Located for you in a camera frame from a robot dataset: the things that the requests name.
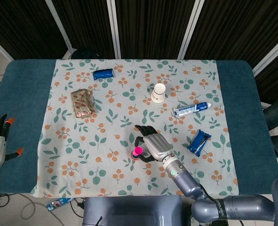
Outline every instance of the curtain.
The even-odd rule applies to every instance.
[[[278,56],[255,79],[261,101],[272,104],[278,98]]]
[[[114,59],[106,0],[53,0],[73,48]]]
[[[185,59],[246,60],[278,43],[278,0],[206,0]]]
[[[176,59],[194,0],[116,0],[122,58]]]
[[[14,59],[60,59],[68,50],[44,0],[0,0],[0,45]]]

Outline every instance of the floral tablecloth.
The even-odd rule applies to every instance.
[[[113,68],[115,77],[93,80]],[[158,82],[166,99],[154,103]],[[75,117],[71,92],[93,91],[96,114]],[[180,119],[173,107],[211,102],[208,110]],[[214,60],[57,60],[38,145],[36,197],[182,194],[160,162],[133,161],[140,132],[151,125],[209,194],[238,194],[219,74]],[[212,135],[200,157],[185,148],[198,129]]]

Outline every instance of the blue package on floor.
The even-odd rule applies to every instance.
[[[194,140],[192,141],[191,145],[187,148],[198,157],[200,156],[203,147],[205,146],[207,140],[211,137],[211,135],[201,131],[199,129],[197,135],[195,136]]]
[[[96,79],[106,79],[106,78],[112,78],[114,75],[112,74],[112,68],[110,69],[103,69],[93,72],[94,80]]]

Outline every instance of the toothpaste tube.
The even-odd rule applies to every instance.
[[[181,107],[181,108],[174,108],[173,113],[176,117],[180,118],[187,114],[191,114],[191,113],[195,113],[195,112],[199,112],[199,111],[208,109],[209,107],[211,107],[211,105],[212,104],[209,102],[203,102],[203,103],[199,103],[197,105],[185,106],[185,107]]]
[[[57,200],[54,200],[53,202],[47,204],[47,210],[53,211],[54,209],[71,202],[73,199],[74,198],[59,198]]]

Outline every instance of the wire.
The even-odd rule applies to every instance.
[[[6,194],[6,193],[0,194],[0,198],[1,198],[1,197],[7,197],[7,198],[8,198],[8,199],[7,199],[7,202],[6,202],[4,205],[0,206],[0,207],[7,206],[7,204],[9,203],[9,200],[10,200],[10,197],[9,197],[9,196],[14,195],[14,194],[16,194],[16,193],[13,193],[13,194]]]
[[[204,191],[204,193],[206,194],[206,196],[207,196],[211,201],[214,201],[214,202],[215,202],[215,199],[207,193],[207,191],[205,190],[205,188],[204,188],[201,184],[199,184],[199,186],[201,187],[201,189],[203,189],[203,191]]]
[[[28,199],[28,200],[30,201],[29,204],[25,205],[25,206],[22,208],[21,217],[22,217],[23,219],[29,219],[29,218],[31,218],[31,217],[34,215],[35,210],[36,210],[35,205],[40,205],[40,206],[43,206],[43,207],[46,208],[45,205],[43,205],[43,204],[41,204],[41,203],[39,203],[39,202],[33,202],[30,198],[28,198],[27,196],[25,196],[25,195],[23,195],[23,194],[20,194],[20,193],[18,193],[18,194],[21,195],[22,197]],[[24,210],[27,206],[29,206],[29,205],[31,205],[31,204],[33,205],[33,213],[32,213],[29,217],[24,218],[24,217],[23,217],[23,210]],[[62,222],[54,213],[52,213],[52,212],[49,212],[49,213],[51,213],[51,214],[59,221],[59,223],[60,223],[62,226],[64,226],[63,222]]]
[[[20,193],[13,193],[13,194],[6,194],[6,193],[4,193],[4,194],[0,194],[0,198],[1,198],[1,197],[5,197],[5,196],[8,197],[8,200],[7,200],[6,204],[3,205],[3,206],[0,206],[0,207],[6,206],[6,205],[9,203],[9,199],[10,199],[9,197],[10,197],[11,195],[14,195],[14,194],[19,194],[20,196],[22,196],[22,197],[28,199],[29,202],[30,202],[30,203],[28,203],[27,205],[25,205],[25,206],[22,208],[22,210],[21,210],[21,218],[24,219],[24,220],[28,220],[28,219],[30,219],[31,217],[33,217],[33,215],[35,214],[35,211],[36,211],[36,205],[43,206],[43,207],[45,207],[45,209],[46,209],[46,206],[45,206],[44,204],[41,204],[41,203],[39,203],[39,202],[33,202],[30,198],[28,198],[27,196],[25,196],[25,195],[23,195],[23,194],[20,194]],[[24,216],[23,216],[23,211],[24,211],[24,210],[26,209],[26,207],[29,206],[29,205],[33,205],[33,212],[30,214],[30,216],[24,217]],[[52,213],[52,212],[49,212],[49,213],[51,213],[51,214],[59,221],[59,223],[60,223],[62,226],[64,226],[63,222],[62,222],[54,213]]]
[[[99,220],[97,221],[96,225],[95,226],[98,226],[99,222],[103,219],[102,216],[100,216]]]
[[[82,216],[78,215],[78,214],[75,212],[75,210],[74,210],[74,208],[73,208],[73,206],[72,206],[72,201],[70,202],[70,205],[71,205],[71,209],[72,209],[73,213],[75,213],[75,215],[76,215],[77,217],[83,218]]]

